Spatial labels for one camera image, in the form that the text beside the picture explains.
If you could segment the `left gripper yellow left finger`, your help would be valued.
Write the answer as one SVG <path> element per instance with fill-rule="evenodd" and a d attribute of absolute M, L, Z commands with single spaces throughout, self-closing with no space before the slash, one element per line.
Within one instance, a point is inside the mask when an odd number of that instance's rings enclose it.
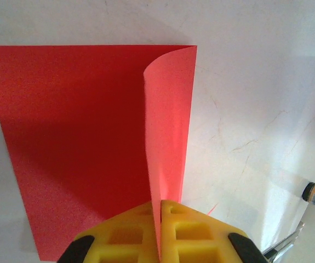
<path fill-rule="evenodd" d="M 58 262 L 157 262 L 151 202 L 78 234 Z"/>

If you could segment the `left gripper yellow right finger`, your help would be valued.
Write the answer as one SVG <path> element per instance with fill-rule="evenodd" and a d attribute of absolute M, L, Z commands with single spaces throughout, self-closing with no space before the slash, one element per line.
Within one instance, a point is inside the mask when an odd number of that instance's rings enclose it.
<path fill-rule="evenodd" d="M 242 230 L 174 201 L 161 202 L 161 262 L 264 262 Z"/>

